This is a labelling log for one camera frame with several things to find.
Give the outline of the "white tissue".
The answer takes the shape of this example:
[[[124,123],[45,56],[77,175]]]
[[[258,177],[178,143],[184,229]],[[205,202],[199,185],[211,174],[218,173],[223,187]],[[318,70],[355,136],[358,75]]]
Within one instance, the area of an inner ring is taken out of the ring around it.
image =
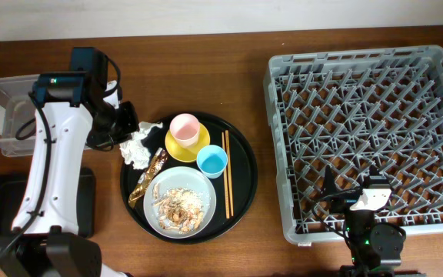
[[[132,133],[132,138],[119,145],[122,157],[126,165],[132,165],[133,169],[146,169],[152,154],[142,141],[150,136],[153,129],[162,129],[163,124],[140,122],[138,131]]]

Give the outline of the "light blue plastic cup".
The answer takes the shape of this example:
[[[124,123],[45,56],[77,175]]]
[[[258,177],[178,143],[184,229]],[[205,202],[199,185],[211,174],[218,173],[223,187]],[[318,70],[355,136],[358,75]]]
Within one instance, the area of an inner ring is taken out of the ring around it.
[[[197,154],[197,166],[209,179],[218,178],[228,164],[226,151],[218,145],[207,145]]]

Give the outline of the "yellow small plate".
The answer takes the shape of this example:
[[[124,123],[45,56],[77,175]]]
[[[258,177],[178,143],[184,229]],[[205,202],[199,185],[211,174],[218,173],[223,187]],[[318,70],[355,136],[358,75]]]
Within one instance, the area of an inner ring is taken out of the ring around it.
[[[189,148],[182,148],[174,139],[170,131],[167,131],[165,136],[165,148],[168,154],[177,161],[186,163],[195,162],[200,150],[209,145],[210,142],[211,138],[209,132],[202,123],[200,124],[198,142]]]

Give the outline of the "grey plastic dishwasher rack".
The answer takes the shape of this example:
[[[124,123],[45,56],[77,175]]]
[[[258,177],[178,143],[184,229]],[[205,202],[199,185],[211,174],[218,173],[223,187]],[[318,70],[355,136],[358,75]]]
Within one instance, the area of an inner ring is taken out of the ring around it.
[[[443,48],[423,45],[276,55],[263,81],[285,239],[331,242],[341,215],[318,201],[375,165],[392,193],[375,218],[409,235],[443,233]]]

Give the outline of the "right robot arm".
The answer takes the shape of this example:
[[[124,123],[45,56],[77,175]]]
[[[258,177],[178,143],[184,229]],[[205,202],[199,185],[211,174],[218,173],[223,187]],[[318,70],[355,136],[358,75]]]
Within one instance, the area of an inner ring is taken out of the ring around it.
[[[331,205],[329,212],[343,215],[340,234],[351,252],[351,265],[343,265],[340,276],[393,276],[401,264],[406,231],[388,222],[376,222],[375,213],[386,206],[392,189],[389,181],[373,165],[355,189],[340,191],[331,167],[325,168],[321,200]]]

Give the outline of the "grey plate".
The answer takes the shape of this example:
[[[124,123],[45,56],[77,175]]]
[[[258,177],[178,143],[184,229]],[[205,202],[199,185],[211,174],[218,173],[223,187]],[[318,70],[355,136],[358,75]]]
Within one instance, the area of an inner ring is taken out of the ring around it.
[[[177,232],[162,230],[156,219],[156,211],[152,205],[153,203],[153,188],[155,185],[160,185],[160,193],[163,194],[167,189],[173,188],[186,188],[191,189],[198,194],[201,194],[202,202],[205,206],[204,221],[201,224],[201,228],[187,235],[179,235]],[[216,210],[216,193],[214,186],[210,179],[204,176],[200,171],[184,166],[178,166],[170,169],[166,169],[163,172],[156,175],[148,190],[146,191],[142,208],[146,217],[147,223],[153,228],[154,233],[160,235],[166,239],[191,239],[194,235],[199,234],[212,220]]]

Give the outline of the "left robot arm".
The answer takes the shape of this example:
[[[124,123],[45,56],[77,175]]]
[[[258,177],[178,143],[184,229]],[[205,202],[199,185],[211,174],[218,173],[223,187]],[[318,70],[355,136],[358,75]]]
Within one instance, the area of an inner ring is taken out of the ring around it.
[[[93,47],[72,49],[66,72],[42,73],[28,96],[35,107],[35,147],[12,237],[0,237],[0,269],[8,276],[118,276],[99,245],[78,234],[78,182],[85,147],[106,152],[138,131],[115,66]]]

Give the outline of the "pink plastic cup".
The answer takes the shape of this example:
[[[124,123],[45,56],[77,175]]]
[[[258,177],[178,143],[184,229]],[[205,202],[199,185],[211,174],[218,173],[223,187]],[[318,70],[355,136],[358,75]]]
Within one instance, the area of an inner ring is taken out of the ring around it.
[[[169,131],[175,141],[183,148],[189,148],[198,142],[200,122],[192,114],[176,115],[169,126]]]

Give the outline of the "food scraps on plate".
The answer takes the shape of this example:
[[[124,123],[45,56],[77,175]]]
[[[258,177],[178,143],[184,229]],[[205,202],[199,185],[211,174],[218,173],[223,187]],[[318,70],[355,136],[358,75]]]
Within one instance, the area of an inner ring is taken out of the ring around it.
[[[205,206],[201,196],[186,188],[167,189],[161,194],[160,185],[155,185],[152,205],[159,227],[179,235],[198,231],[205,217]]]

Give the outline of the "gold brown snack wrapper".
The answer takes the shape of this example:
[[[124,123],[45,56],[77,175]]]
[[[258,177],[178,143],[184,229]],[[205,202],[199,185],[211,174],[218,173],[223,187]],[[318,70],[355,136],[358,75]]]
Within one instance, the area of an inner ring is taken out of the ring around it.
[[[161,171],[163,165],[168,160],[168,153],[159,148],[148,168],[140,176],[137,185],[128,197],[128,206],[133,209],[137,201],[146,193],[152,179]]]

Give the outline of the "wooden chopstick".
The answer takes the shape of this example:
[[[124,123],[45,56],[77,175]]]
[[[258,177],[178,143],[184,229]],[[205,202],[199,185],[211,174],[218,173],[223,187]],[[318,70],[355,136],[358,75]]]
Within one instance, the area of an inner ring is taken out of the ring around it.
[[[226,153],[228,156],[228,164],[227,164],[227,173],[228,173],[228,196],[229,196],[229,207],[230,207],[230,216],[234,216],[234,201],[233,201],[233,185],[232,185],[232,176],[231,176],[231,149],[230,149],[230,136],[229,131],[225,130],[225,147]]]
[[[226,147],[225,147],[225,132],[221,133],[221,145],[224,154],[226,155]],[[225,190],[225,217],[226,219],[230,219],[230,207],[229,207],[229,195],[228,195],[228,176],[227,169],[224,167],[223,171],[223,181],[224,181],[224,190]]]

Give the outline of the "round black serving tray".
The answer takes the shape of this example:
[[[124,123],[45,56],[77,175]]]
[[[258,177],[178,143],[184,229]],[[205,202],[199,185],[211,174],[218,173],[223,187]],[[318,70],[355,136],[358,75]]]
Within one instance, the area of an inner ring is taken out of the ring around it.
[[[152,213],[146,212],[144,200],[140,199],[132,208],[128,204],[128,197],[134,190],[142,170],[136,170],[132,165],[123,164],[120,177],[120,192],[122,200],[129,215],[148,233],[166,241],[177,244],[197,244],[224,235],[237,225],[249,210],[258,186],[258,168],[254,152],[243,134],[223,118],[205,112],[194,112],[193,115],[200,120],[208,130],[211,143],[220,146],[222,144],[221,133],[228,131],[231,159],[232,196],[234,202],[234,215],[226,217],[225,213],[225,187],[223,178],[212,179],[211,183],[215,190],[216,206],[212,219],[205,219],[206,227],[200,227],[199,233],[190,235],[184,239],[171,239],[156,231],[153,224],[148,222]]]

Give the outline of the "black rectangular tray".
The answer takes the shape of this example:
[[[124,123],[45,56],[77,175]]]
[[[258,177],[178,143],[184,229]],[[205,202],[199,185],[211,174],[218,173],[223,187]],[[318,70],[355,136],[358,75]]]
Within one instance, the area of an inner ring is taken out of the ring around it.
[[[22,172],[0,175],[0,236],[11,235],[11,226],[22,202],[28,175]],[[78,234],[90,238],[94,234],[95,210],[94,173],[82,168],[78,181]]]

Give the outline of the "clear plastic waste bin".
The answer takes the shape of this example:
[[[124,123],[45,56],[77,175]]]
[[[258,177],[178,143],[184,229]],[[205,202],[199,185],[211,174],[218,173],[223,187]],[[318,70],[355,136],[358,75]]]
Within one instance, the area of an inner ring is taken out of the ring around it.
[[[93,118],[118,109],[114,88],[86,72],[0,78],[0,149],[7,157],[82,157]]]

